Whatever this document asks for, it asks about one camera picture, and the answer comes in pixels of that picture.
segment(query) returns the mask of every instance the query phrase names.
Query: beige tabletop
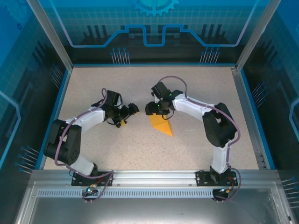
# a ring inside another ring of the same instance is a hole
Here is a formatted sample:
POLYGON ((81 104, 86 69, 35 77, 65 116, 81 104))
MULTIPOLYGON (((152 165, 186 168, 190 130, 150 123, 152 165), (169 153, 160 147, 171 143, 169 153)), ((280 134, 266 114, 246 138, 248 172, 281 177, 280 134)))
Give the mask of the beige tabletop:
MULTIPOLYGON (((258 169, 240 100, 230 68, 216 67, 126 67, 74 68, 66 91, 60 119, 73 118, 102 99, 103 87, 119 92, 124 104, 135 103, 140 113, 122 128, 107 122, 88 130, 81 138, 81 154, 99 169, 184 170, 209 169, 212 145, 204 126, 194 117, 175 112, 170 119, 173 137, 154 129, 145 115, 145 105, 153 101, 151 87, 169 75, 183 78, 188 95, 200 101, 225 103, 241 130, 241 139, 232 146, 230 163, 238 169, 258 169)), ((184 90, 176 79, 164 84, 171 91, 184 90)), ((60 169, 47 159, 44 169, 60 169)))

